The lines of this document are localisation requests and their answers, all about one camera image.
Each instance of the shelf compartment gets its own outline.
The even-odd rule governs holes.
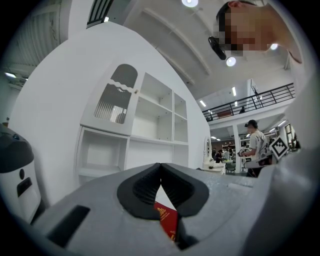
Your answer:
[[[168,110],[173,109],[172,90],[148,73],[144,75],[140,96]]]
[[[189,147],[188,145],[174,145],[173,146],[173,160],[174,164],[188,167],[189,161]]]
[[[134,115],[132,135],[171,142],[172,131],[172,111],[140,96]]]
[[[154,163],[172,163],[173,145],[130,139],[127,156],[127,168]]]
[[[150,101],[144,95],[139,96],[138,104],[136,106],[136,111],[148,114],[150,116],[158,117],[158,118],[163,117],[168,113],[172,113],[172,111],[169,110],[168,108]]]
[[[188,142],[188,122],[181,116],[174,115],[174,140],[177,142]]]
[[[174,94],[174,113],[187,119],[186,101],[176,93]]]
[[[80,176],[98,178],[126,169],[129,137],[82,127],[76,169]]]

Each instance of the arched cabinet door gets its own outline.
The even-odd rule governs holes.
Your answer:
[[[143,77],[130,64],[113,63],[92,91],[80,124],[130,136]]]

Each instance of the red book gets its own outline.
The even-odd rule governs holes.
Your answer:
[[[154,203],[154,208],[160,213],[160,224],[164,231],[171,238],[171,240],[176,239],[176,229],[178,221],[178,213],[176,210],[164,206],[159,202]]]

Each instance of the white cabinet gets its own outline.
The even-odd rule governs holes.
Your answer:
[[[188,166],[186,101],[134,67],[116,63],[84,110],[76,154],[79,183],[152,163]]]

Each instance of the black railing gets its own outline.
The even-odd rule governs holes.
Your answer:
[[[114,0],[94,0],[87,22],[87,27],[103,23],[113,1]]]
[[[295,95],[294,85],[293,83],[289,83],[272,90],[207,109],[202,111],[202,113],[205,119],[210,122],[284,102],[295,98]]]

